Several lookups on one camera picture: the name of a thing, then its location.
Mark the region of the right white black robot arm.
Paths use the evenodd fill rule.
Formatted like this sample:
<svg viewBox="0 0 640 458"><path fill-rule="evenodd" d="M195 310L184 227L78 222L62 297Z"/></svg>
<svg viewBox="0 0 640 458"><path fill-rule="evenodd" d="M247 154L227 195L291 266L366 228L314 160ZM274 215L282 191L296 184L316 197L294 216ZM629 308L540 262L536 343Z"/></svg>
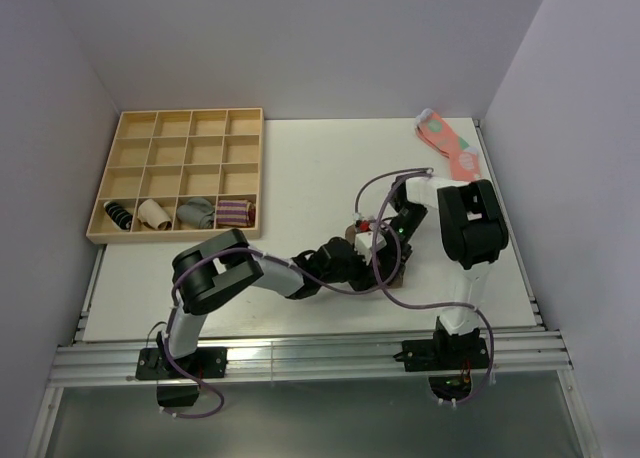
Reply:
<svg viewBox="0 0 640 458"><path fill-rule="evenodd" d="M456 181L425 172L407 173L392 185L389 205L396 212L390 227L403 251L429 211L438 214L440 240L447 257L459 266L454 276L452 303L436 318L446 333L433 343L435 361L452 368L468 352L462 337L475 333L487 276L509 243L504 215L493 184L487 179Z"/></svg>

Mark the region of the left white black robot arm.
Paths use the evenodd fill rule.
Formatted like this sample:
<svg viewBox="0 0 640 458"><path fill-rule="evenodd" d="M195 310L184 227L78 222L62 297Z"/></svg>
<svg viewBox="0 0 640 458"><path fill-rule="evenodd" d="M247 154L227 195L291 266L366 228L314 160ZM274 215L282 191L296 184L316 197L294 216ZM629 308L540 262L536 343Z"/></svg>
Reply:
<svg viewBox="0 0 640 458"><path fill-rule="evenodd" d="M236 228L176 255L171 266L174 307L165 331L159 366L183 377L195 364L206 317L249 287L302 300L325 287L346 283L347 294L365 294L401 277L411 252L404 233L392 228L377 236L361 232L353 240L333 237L316 250L290 259L250 245Z"/></svg>

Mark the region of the brown sock with striped cuff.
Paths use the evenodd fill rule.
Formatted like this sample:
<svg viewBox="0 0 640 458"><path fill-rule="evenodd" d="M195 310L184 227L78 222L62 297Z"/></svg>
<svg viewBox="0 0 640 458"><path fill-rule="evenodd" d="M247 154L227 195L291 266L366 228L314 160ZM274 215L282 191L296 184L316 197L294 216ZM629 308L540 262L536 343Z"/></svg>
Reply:
<svg viewBox="0 0 640 458"><path fill-rule="evenodd" d="M354 236L355 236L355 228L354 228L354 226L348 227L346 229L346 231L345 231L345 239L347 240L347 242L349 244L351 244L353 246L354 246ZM379 258L382 258L382 250L377 252L377 263L378 263L378 259ZM384 281L386 284L393 278L393 275L397 272L397 269L399 268L399 265L396 264L396 268L391 272L391 276L387 280ZM399 288L401 288L403 286L404 273L400 273L400 287Z"/></svg>

